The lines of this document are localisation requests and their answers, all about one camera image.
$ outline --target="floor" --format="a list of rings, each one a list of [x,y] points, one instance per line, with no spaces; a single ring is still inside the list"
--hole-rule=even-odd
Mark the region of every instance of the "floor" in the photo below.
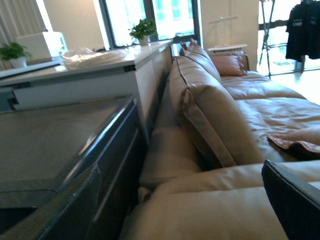
[[[271,76],[271,80],[303,95],[320,105],[320,70],[287,73]]]

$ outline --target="potted plant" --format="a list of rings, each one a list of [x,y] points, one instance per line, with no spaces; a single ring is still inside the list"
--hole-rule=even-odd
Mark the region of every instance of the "potted plant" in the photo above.
[[[25,48],[16,42],[3,44],[3,47],[0,47],[0,59],[10,62],[15,69],[26,67],[26,57],[31,58],[32,55],[25,51]]]
[[[156,21],[154,19],[140,19],[138,25],[134,25],[129,29],[129,35],[138,39],[141,45],[148,45],[150,36],[158,36],[156,29]]]

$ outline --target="black t-shirt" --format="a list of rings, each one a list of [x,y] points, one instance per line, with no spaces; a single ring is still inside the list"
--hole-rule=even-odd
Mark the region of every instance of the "black t-shirt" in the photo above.
[[[302,2],[297,4],[290,12],[289,20],[286,25],[286,32],[289,33],[286,46],[286,59],[293,59],[301,62],[301,57],[308,55],[308,10],[309,5]]]
[[[320,1],[313,1],[309,5],[309,46],[310,59],[320,59]]]

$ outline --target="leather sofa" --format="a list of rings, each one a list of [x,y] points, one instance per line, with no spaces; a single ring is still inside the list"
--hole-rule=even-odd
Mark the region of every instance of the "leather sofa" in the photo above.
[[[243,55],[216,64],[192,41],[180,55],[120,239],[287,239],[261,169],[268,159],[320,188],[320,144],[309,141],[320,106],[249,71]]]

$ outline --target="curtain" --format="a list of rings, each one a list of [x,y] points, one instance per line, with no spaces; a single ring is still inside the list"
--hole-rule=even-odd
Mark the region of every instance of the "curtain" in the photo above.
[[[16,37],[46,31],[36,0],[0,0],[0,46],[15,42]],[[0,61],[0,71],[11,69]]]

